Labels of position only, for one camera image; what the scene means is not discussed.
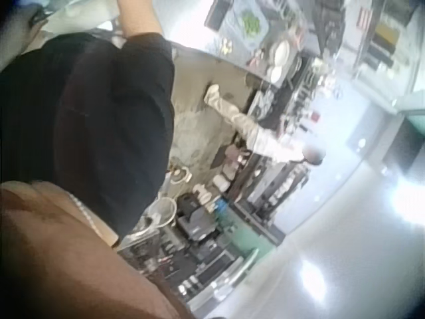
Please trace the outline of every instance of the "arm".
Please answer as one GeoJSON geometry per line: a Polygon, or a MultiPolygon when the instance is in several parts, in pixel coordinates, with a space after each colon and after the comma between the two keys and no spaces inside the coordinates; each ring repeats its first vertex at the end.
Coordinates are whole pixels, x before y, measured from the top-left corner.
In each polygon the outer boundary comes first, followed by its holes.
{"type": "Polygon", "coordinates": [[[124,35],[129,38],[145,33],[162,34],[152,0],[118,0],[124,35]]]}

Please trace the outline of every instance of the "worker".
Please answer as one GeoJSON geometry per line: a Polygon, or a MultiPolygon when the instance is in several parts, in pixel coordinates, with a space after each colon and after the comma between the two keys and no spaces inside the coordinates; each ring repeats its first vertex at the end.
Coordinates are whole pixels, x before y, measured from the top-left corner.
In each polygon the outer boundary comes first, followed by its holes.
{"type": "Polygon", "coordinates": [[[220,86],[213,84],[207,88],[204,102],[214,108],[246,141],[246,147],[255,154],[272,158],[274,162],[289,161],[320,165],[326,155],[325,150],[314,144],[292,139],[281,143],[276,134],[255,123],[251,117],[240,112],[237,106],[220,96],[220,86]]]}
{"type": "MultiPolygon", "coordinates": [[[[0,74],[1,301],[12,318],[194,318],[109,247],[157,195],[173,137],[170,44],[151,0],[118,5],[122,50],[63,35],[0,74]]],[[[18,11],[27,43],[31,17],[18,11]]]]}

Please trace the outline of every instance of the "counter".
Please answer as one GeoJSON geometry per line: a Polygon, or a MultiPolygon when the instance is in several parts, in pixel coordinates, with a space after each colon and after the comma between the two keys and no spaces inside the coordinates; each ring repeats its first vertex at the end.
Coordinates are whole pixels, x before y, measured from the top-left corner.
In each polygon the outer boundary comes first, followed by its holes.
{"type": "MultiPolygon", "coordinates": [[[[155,11],[167,40],[228,61],[259,76],[266,82],[271,82],[267,74],[269,67],[267,54],[274,43],[288,39],[289,35],[284,31],[285,25],[280,17],[280,12],[271,9],[271,6],[267,5],[267,3],[273,3],[273,1],[234,0],[220,29],[216,32],[205,26],[205,21],[209,16],[214,0],[153,0],[155,11]],[[234,20],[233,9],[235,6],[241,5],[241,3],[246,5],[248,2],[253,3],[253,6],[261,10],[268,24],[267,28],[264,27],[267,29],[267,33],[255,49],[253,49],[253,46],[247,46],[240,35],[232,28],[232,19],[234,20]],[[232,43],[232,50],[224,54],[222,50],[223,43],[229,41],[232,43]],[[248,63],[257,49],[264,49],[266,57],[260,60],[258,65],[249,66],[248,63]]],[[[282,85],[297,52],[298,50],[295,46],[290,45],[289,57],[282,67],[282,75],[279,81],[274,83],[277,87],[282,85]]]]}

